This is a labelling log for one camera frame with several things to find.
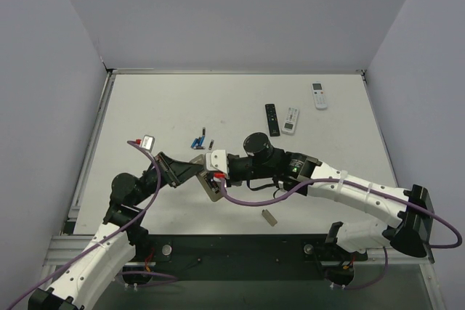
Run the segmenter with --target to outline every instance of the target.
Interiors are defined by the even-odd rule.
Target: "metal frame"
[[[356,71],[339,71],[333,72],[331,74],[360,74],[361,70]],[[92,129],[92,135],[89,140],[89,144],[86,149],[83,165],[81,167],[81,172],[79,174],[78,181],[76,183],[76,188],[71,203],[71,207],[68,214],[68,219],[70,221],[76,221],[79,212],[79,203],[81,199],[82,192],[86,186],[87,177],[92,165],[95,149],[98,143],[100,136],[100,131],[102,129],[102,124],[105,119],[105,113],[108,107],[110,100],[110,95],[115,83],[116,75],[118,74],[330,74],[328,72],[317,72],[317,71],[229,71],[229,70],[157,70],[157,69],[114,69],[108,72],[104,88],[102,90],[102,95],[100,98],[99,109],[97,111],[96,120],[94,127]],[[366,93],[368,95],[368,100],[371,104],[371,109],[373,109],[373,104],[371,102],[370,94],[366,86],[366,81],[364,81],[364,86]],[[391,167],[392,174],[395,178],[395,183],[397,184],[397,177],[395,175],[394,168],[392,166],[391,158],[389,156],[389,151],[386,146],[384,136],[379,127],[378,120],[375,115],[376,125],[378,126],[379,133],[386,151],[387,157],[389,159],[389,165]],[[62,235],[54,236],[51,238],[50,246],[46,254],[44,265],[41,271],[41,279],[47,275],[50,275],[55,271],[57,266],[63,265],[66,261],[69,261],[72,257],[77,256],[89,243],[91,239],[90,235]],[[368,250],[368,261],[364,261],[366,264],[383,264],[384,263],[384,254],[380,250]],[[426,290],[429,294],[429,299],[432,303],[432,308],[434,310],[446,310],[442,294],[440,292],[439,282],[437,280],[437,275],[434,271],[433,265],[428,258],[412,258],[405,256],[401,253],[398,253],[395,250],[389,250],[389,263],[390,264],[416,264],[420,266],[421,273],[423,274],[424,283]],[[138,263],[129,263],[128,266],[139,265]],[[42,287],[47,288],[50,285],[48,283],[44,284]]]
[[[237,74],[250,74],[250,75],[303,75],[303,74],[321,74],[321,75],[337,75],[337,74],[353,74],[359,75],[360,70],[339,70],[334,72],[328,71],[318,71],[318,70],[213,70],[213,69],[199,69],[199,70],[163,70],[155,68],[118,68],[113,70],[113,74],[228,74],[228,75],[237,75]]]
[[[64,265],[72,258],[76,257],[89,244],[93,235],[61,235],[53,236],[50,240],[50,246],[46,253],[45,266]],[[362,265],[382,265],[384,264],[384,252],[379,249],[367,250],[368,260],[361,261]],[[403,253],[397,252],[392,248],[388,248],[390,264],[415,264],[415,265],[430,265],[428,258],[414,258]],[[130,263],[128,265],[139,265],[138,263]]]
[[[381,135],[381,140],[383,142],[384,151],[386,152],[386,156],[389,161],[389,167],[391,168],[391,172],[394,177],[395,184],[399,186],[399,182],[395,174],[394,166],[392,165],[391,157],[389,155],[389,149],[387,148],[386,139],[384,138],[383,131],[381,130],[381,127],[379,126],[378,118],[376,117],[376,114],[373,109],[373,103],[371,101],[370,92],[368,90],[368,83],[366,81],[366,78],[364,78],[366,74],[366,70],[360,70],[359,73],[363,79],[363,85],[365,87],[365,91],[368,96],[368,101],[370,102],[370,106],[373,111],[376,126],[378,127],[379,134]],[[419,264],[421,274],[423,275],[423,281],[426,287],[426,291],[428,292],[429,300],[431,301],[432,308],[434,310],[446,310],[447,308],[445,306],[444,298],[442,297],[436,271],[434,270],[432,263],[434,263],[434,256],[432,255],[431,250],[429,250],[429,258],[426,259],[426,263]]]
[[[74,190],[73,200],[71,201],[71,207],[68,213],[68,218],[71,221],[75,221],[78,218],[79,204],[82,196],[82,192],[86,187],[87,177],[94,160],[95,149],[97,147],[100,132],[102,130],[103,121],[105,119],[105,113],[107,111],[108,102],[110,101],[111,91],[113,90],[113,84],[115,83],[115,75],[113,72],[108,72],[105,85],[100,96],[99,109],[95,118],[94,127],[89,143],[86,148],[86,154],[82,163],[81,172],[79,173],[76,188]]]

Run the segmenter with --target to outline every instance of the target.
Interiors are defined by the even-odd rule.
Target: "white remote control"
[[[284,126],[281,131],[284,134],[294,134],[296,130],[297,117],[299,116],[298,108],[289,108],[288,115],[286,116],[286,121],[284,121]]]
[[[312,84],[312,95],[317,109],[326,109],[328,107],[321,82],[317,81]]]

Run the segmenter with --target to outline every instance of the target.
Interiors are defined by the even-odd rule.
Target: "gray floor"
[[[359,266],[354,284],[376,277],[382,266]],[[151,290],[113,283],[97,302],[103,309],[432,309],[420,268],[390,266],[378,284],[358,291],[330,290],[329,282],[178,282]]]

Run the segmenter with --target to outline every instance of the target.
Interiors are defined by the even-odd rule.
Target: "screw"
[[[164,256],[169,256],[171,254],[171,251],[172,251],[172,248],[170,245],[164,245],[162,248],[161,248],[161,253],[164,255]]]
[[[312,254],[313,253],[313,246],[307,243],[304,246],[304,253],[305,254]]]

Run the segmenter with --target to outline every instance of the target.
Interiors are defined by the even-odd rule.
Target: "blue battery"
[[[194,139],[194,142],[192,143],[190,147],[194,148],[197,145],[197,142],[198,142],[198,138]]]

